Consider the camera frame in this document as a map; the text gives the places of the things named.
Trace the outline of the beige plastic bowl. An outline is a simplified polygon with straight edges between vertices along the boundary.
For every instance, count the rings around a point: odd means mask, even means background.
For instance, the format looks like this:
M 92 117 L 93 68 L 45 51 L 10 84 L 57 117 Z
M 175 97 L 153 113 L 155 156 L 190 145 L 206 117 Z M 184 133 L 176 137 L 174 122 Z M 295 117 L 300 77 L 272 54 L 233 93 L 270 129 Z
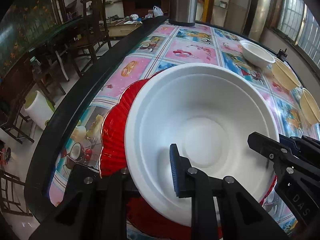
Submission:
M 318 124 L 320 119 L 319 106 L 317 105 L 314 97 L 306 88 L 302 88 L 302 94 L 299 103 L 308 123 L 310 125 Z
M 271 71 L 275 79 L 285 89 L 291 91 L 294 88 L 301 86 L 300 81 L 293 73 L 293 71 L 277 57 L 274 57 L 274 63 L 272 64 Z

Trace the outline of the small white foam bowl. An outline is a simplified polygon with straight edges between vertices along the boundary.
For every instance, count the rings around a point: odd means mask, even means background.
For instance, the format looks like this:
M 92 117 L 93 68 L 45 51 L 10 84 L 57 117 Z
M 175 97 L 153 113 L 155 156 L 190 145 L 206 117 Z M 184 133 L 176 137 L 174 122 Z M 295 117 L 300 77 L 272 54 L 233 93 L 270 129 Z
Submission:
M 261 69 L 275 63 L 274 57 L 261 46 L 246 40 L 241 40 L 243 57 L 251 64 Z

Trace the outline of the white tape roll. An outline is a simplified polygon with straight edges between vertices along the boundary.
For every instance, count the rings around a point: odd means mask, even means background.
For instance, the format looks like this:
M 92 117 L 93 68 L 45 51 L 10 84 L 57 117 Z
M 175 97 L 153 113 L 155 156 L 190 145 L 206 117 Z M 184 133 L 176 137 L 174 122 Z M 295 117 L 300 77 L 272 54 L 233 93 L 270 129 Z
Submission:
M 24 110 L 27 115 L 44 130 L 55 112 L 52 103 L 38 90 L 25 98 Z

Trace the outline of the tall standing air conditioner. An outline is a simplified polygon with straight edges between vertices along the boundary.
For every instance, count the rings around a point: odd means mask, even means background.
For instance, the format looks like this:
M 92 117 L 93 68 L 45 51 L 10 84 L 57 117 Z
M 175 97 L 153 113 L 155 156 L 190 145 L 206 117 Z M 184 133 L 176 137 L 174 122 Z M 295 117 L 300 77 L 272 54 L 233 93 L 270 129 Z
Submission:
M 259 41 L 263 32 L 271 0 L 251 0 L 242 34 Z

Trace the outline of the colourful printed tablecloth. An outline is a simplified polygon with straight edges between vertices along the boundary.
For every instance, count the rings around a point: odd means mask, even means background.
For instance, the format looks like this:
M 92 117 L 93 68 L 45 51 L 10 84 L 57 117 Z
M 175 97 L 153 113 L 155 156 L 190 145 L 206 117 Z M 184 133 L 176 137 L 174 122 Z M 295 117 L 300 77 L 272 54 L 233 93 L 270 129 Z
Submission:
M 114 109 L 125 89 L 183 63 L 211 63 L 235 72 L 264 98 L 281 134 L 318 138 L 319 126 L 308 123 L 299 102 L 304 89 L 319 100 L 319 88 L 312 87 L 316 79 L 299 79 L 297 87 L 285 88 L 272 73 L 271 65 L 262 69 L 245 59 L 244 42 L 246 39 L 239 35 L 203 24 L 192 27 L 161 24 L 123 59 L 79 119 L 55 164 L 49 187 L 52 204 L 62 202 L 74 164 L 99 169 L 103 120 L 108 114 L 112 114 L 112 124 L 126 120 L 127 106 L 120 112 Z

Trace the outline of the dark wooden chair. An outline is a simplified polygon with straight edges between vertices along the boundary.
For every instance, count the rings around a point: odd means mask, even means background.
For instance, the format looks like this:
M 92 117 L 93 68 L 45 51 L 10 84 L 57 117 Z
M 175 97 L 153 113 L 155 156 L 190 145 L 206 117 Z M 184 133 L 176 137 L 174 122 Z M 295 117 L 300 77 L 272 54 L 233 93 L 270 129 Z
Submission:
M 79 77 L 84 75 L 91 63 L 97 62 L 99 58 L 97 52 L 104 44 L 107 44 L 108 48 L 112 47 L 106 22 L 106 0 L 81 0 L 80 2 L 85 32 L 67 49 L 69 59 Z M 80 70 L 75 59 L 82 56 L 89 56 L 90 60 Z

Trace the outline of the stainless steel thermos jug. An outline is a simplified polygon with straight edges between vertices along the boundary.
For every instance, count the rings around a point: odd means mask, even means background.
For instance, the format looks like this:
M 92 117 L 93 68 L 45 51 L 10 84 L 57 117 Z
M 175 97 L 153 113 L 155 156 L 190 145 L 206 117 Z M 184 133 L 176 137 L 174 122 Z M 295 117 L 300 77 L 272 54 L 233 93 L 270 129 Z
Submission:
M 169 23 L 192 27 L 195 25 L 198 0 L 170 0 Z

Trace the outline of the framed floral painting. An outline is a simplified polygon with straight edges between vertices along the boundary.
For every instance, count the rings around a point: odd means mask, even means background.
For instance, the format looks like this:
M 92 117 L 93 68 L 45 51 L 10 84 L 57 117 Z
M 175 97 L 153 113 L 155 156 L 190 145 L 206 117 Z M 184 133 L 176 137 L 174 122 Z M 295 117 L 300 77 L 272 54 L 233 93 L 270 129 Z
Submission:
M 55 25 L 51 0 L 16 0 L 1 20 L 1 76 Z

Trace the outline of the white plastic bag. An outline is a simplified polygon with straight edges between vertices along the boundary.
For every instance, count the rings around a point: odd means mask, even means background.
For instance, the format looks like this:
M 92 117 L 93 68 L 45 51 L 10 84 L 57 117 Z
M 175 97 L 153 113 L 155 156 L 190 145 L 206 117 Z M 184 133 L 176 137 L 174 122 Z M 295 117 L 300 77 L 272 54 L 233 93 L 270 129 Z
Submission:
M 154 17 L 158 17 L 158 16 L 163 16 L 164 13 L 163 11 L 161 10 L 161 8 L 157 7 L 157 6 L 154 6 L 153 7 L 153 16 Z

